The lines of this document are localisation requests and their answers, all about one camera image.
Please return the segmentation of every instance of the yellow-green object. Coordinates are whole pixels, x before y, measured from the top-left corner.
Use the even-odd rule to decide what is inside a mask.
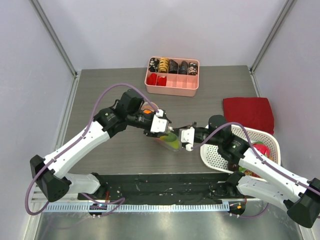
[[[177,135],[172,132],[167,132],[168,136],[159,137],[159,142],[163,144],[165,147],[172,149],[174,151],[178,151],[181,148],[181,143]]]

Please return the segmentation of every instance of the robotic arm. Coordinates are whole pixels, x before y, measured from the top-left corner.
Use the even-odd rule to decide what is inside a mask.
[[[308,181],[262,154],[258,157],[257,151],[249,142],[232,134],[231,125],[223,127],[227,122],[221,115],[212,116],[208,128],[197,127],[194,122],[192,125],[173,129],[169,126],[171,121],[165,111],[141,110],[143,102],[144,99],[136,91],[129,89],[113,106],[100,110],[93,117],[89,129],[86,126],[64,146],[44,158],[36,155],[30,160],[32,177],[53,160],[36,180],[49,202],[55,202],[67,193],[87,193],[94,199],[105,198],[107,184],[97,173],[81,175],[68,171],[92,149],[124,131],[129,125],[144,129],[146,136],[154,138],[165,136],[171,131],[179,137],[187,151],[197,148],[194,143],[201,144],[204,141],[218,146],[218,153],[224,159],[239,164],[268,181],[263,182],[234,172],[226,181],[231,196],[240,193],[259,198],[286,211],[296,223],[312,227],[320,213],[320,196],[315,193],[320,191],[320,180],[314,178]]]

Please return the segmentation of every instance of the perforated basket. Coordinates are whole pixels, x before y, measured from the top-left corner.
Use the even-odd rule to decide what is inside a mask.
[[[231,127],[232,133],[238,137],[247,140],[244,131],[236,125]],[[252,143],[263,142],[270,149],[270,155],[273,157],[273,161],[277,164],[281,164],[280,148],[277,140],[267,132],[255,130],[245,127]],[[200,148],[201,159],[204,164],[211,169],[215,169],[221,172],[232,174],[233,171],[228,170],[228,162],[224,160],[217,152],[218,147],[205,144]]]

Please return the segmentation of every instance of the metal floor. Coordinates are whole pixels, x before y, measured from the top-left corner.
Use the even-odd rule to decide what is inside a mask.
[[[83,70],[77,87],[65,142],[80,132],[103,90],[115,83],[129,83],[146,93],[166,110],[173,127],[192,122],[208,124],[210,116],[223,114],[222,100],[256,97],[247,66],[206,66],[200,68],[195,97],[148,94],[144,85],[146,68]],[[107,93],[98,109],[111,106],[127,88]],[[98,146],[72,169],[71,173],[151,174],[214,172],[201,160],[200,152],[171,152],[128,127],[107,143]],[[248,202],[246,215],[263,209],[261,202]],[[86,219],[84,213],[43,213],[35,239],[42,240],[208,240],[208,239],[303,239],[298,226],[276,207],[256,219],[237,219],[225,212],[115,213],[102,219]]]

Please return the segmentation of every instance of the transparent container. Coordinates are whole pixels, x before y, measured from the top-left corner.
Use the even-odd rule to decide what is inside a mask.
[[[154,102],[151,102],[151,104],[156,107],[157,109],[159,108]],[[150,111],[154,111],[154,109],[150,106],[149,103],[145,102],[142,107],[141,110],[145,110],[148,109]],[[161,144],[162,146],[164,146],[165,148],[173,151],[173,152],[177,152],[179,150],[181,150],[182,148],[182,144],[179,141],[179,138],[177,135],[175,135],[173,132],[168,131],[167,132],[168,136],[161,136],[159,138],[155,138],[155,140]]]

